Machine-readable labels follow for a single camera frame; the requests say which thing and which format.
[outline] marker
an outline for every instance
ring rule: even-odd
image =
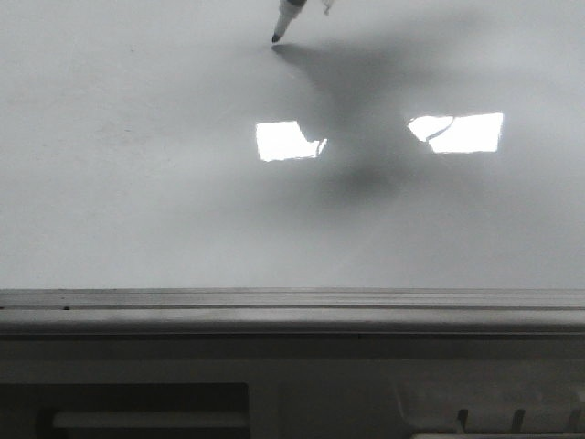
[[[281,40],[288,26],[301,14],[306,3],[307,0],[281,0],[281,16],[274,29],[272,43],[278,43]]]

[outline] white surface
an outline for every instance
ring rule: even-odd
[[[276,49],[243,3],[2,3],[1,287],[585,287],[584,2],[313,1]],[[290,121],[323,153],[260,161]]]

